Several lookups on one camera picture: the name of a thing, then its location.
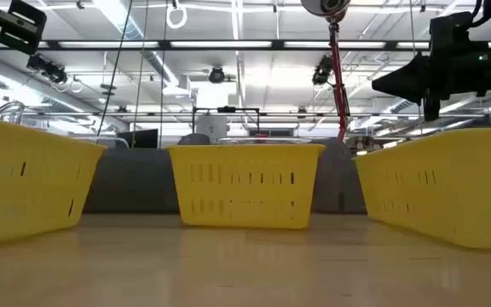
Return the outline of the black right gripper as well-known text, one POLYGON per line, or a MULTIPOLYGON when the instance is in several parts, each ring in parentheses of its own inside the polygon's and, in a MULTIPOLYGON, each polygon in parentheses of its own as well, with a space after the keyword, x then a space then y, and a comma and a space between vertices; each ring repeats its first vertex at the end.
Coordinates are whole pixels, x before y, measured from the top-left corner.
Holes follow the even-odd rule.
POLYGON ((489 47, 450 53, 416 54, 405 66, 372 81, 376 91, 419 105, 424 99, 424 120, 439 119, 440 100, 451 95, 491 90, 491 49, 489 47))

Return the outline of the yellow slotted plastic basket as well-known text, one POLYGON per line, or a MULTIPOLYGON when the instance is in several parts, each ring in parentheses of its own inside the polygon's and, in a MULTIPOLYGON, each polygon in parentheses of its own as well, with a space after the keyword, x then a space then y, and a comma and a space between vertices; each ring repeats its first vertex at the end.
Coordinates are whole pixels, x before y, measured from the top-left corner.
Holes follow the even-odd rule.
POLYGON ((305 229, 320 144, 182 145, 168 149, 182 221, 305 229))
POLYGON ((491 249, 491 128, 448 130, 354 161, 370 218, 491 249))
POLYGON ((0 121, 0 242, 75 226, 105 150, 0 121))

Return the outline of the brownish grey plastic bin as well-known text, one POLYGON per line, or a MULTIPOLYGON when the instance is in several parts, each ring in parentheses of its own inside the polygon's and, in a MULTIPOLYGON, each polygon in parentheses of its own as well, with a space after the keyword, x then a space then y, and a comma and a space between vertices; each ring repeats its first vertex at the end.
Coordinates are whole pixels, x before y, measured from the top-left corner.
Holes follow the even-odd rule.
POLYGON ((314 213, 365 213, 360 178, 347 146, 337 138, 311 141, 324 145, 318 158, 311 211, 314 213))

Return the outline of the dark grey plastic bin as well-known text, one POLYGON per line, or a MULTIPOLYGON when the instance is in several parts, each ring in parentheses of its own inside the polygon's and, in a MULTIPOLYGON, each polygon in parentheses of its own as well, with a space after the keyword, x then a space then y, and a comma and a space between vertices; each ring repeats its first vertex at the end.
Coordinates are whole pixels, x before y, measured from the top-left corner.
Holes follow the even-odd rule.
POLYGON ((110 148, 97 163, 84 205, 90 214, 179 212, 170 154, 156 148, 110 148))

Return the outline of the red desk lamp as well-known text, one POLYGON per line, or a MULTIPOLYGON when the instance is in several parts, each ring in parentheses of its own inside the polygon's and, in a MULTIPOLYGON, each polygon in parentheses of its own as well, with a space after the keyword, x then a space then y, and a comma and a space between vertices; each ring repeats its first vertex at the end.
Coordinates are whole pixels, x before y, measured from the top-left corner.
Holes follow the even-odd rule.
POLYGON ((335 82, 332 91, 338 110, 338 140, 343 141, 347 131, 349 102, 342 76, 342 63, 338 45, 339 22, 345 17, 351 0, 301 0, 302 6, 311 14, 325 18, 329 23, 329 46, 332 52, 332 71, 335 82))

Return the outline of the black ceiling spotlight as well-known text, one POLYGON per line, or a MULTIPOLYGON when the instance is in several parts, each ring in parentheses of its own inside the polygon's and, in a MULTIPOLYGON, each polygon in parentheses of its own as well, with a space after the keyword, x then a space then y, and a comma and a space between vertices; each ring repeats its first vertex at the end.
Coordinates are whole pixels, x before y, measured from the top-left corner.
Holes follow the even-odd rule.
POLYGON ((65 68, 40 54, 31 55, 26 63, 26 67, 34 72, 39 72, 51 83, 64 84, 67 82, 65 68))
POLYGON ((329 55, 323 55, 318 65, 315 67, 312 83, 315 86, 323 85, 328 82, 333 71, 333 60, 329 55))
POLYGON ((225 81, 225 73, 220 66, 214 66, 209 74, 208 80, 212 84, 220 84, 225 81))

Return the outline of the black overhead crossbar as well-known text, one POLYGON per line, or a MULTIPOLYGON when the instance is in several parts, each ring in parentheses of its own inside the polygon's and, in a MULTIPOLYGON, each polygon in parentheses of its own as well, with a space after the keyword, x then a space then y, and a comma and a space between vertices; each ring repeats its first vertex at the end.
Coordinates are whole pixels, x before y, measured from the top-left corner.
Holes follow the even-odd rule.
MULTIPOLYGON (((342 40, 338 47, 343 51, 420 51, 430 50, 427 41, 376 41, 342 40)), ((328 50, 327 40, 48 40, 42 41, 40 51, 118 51, 118 50, 253 50, 253 51, 304 51, 328 50)))

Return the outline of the black computer monitor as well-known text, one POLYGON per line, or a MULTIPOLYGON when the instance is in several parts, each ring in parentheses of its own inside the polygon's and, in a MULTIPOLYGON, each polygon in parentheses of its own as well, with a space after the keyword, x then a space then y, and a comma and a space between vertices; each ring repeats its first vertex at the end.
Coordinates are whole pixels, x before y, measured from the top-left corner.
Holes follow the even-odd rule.
POLYGON ((130 148, 157 148, 159 145, 157 129, 121 132, 117 137, 124 139, 130 148))

